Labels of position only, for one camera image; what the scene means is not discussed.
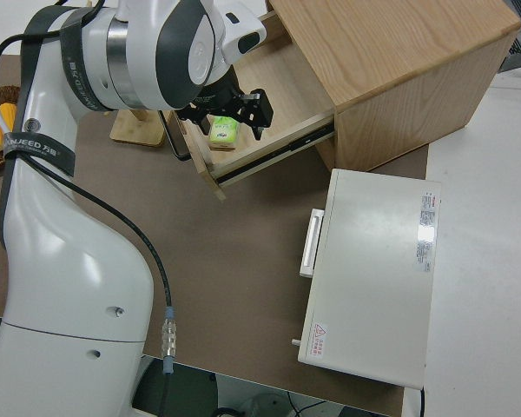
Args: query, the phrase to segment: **brown table surface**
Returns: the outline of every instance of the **brown table surface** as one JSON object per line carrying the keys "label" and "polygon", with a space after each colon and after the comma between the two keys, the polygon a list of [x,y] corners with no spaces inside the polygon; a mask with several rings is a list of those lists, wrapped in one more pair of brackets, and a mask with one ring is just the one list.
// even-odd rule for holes
{"label": "brown table surface", "polygon": [[[0,85],[19,84],[17,56],[5,56]],[[310,281],[299,266],[312,208],[326,204],[329,172],[313,149],[226,189],[219,202],[168,147],[113,142],[115,113],[86,116],[79,130],[76,183],[120,209],[155,244],[168,269],[178,320],[177,361],[218,374],[401,415],[403,388],[297,361]],[[426,148],[378,171],[425,177]],[[92,215],[143,245],[119,221],[82,202]],[[155,269],[148,258],[149,265]],[[7,261],[0,246],[0,315]],[[162,285],[145,352],[160,353]]]}

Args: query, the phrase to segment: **screw hole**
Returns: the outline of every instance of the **screw hole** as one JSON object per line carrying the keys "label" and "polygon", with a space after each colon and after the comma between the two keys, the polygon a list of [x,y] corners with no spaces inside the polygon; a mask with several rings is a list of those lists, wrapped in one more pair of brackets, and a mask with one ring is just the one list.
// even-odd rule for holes
{"label": "screw hole", "polygon": [[117,306],[112,306],[112,307],[108,307],[106,308],[106,314],[109,315],[110,317],[122,317],[122,315],[125,313],[125,310],[121,307],[117,307]]}
{"label": "screw hole", "polygon": [[87,352],[87,357],[89,359],[98,359],[101,357],[101,353],[98,350],[89,350]]}

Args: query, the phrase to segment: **white wall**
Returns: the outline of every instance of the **white wall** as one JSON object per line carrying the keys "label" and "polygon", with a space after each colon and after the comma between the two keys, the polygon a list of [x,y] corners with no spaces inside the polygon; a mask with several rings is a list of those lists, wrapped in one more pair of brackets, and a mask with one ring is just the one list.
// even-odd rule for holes
{"label": "white wall", "polygon": [[[232,3],[234,0],[215,0],[216,3]],[[23,33],[33,15],[56,0],[0,0],[0,42],[6,37]],[[266,11],[263,0],[241,0],[257,15]],[[84,6],[86,0],[70,0],[67,5]],[[116,6],[117,0],[107,0],[107,6]],[[19,54],[19,43],[11,45],[5,54]]]}

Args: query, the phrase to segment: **wooden stand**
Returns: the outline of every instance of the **wooden stand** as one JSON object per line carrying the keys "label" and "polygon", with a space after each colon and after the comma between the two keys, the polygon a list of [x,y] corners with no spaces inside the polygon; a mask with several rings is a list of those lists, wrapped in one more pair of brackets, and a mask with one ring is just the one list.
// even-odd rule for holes
{"label": "wooden stand", "polygon": [[120,110],[110,131],[110,138],[116,142],[158,148],[164,144],[165,135],[155,111]]}

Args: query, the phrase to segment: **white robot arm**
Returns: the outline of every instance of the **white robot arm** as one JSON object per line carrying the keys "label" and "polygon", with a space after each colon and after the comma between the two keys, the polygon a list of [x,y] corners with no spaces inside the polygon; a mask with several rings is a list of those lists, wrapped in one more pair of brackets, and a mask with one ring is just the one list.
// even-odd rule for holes
{"label": "white robot arm", "polygon": [[[16,122],[4,137],[0,236],[9,291],[0,328],[0,417],[145,415],[130,404],[152,307],[147,263],[35,161],[69,184],[77,124],[92,110],[181,109],[180,117],[204,129],[206,114],[229,114],[257,136],[272,120],[264,91],[242,93],[232,68],[266,36],[245,7],[218,8],[213,0],[102,4],[45,8],[26,34],[57,36],[23,39]],[[162,356],[169,373],[169,291],[167,300]]]}

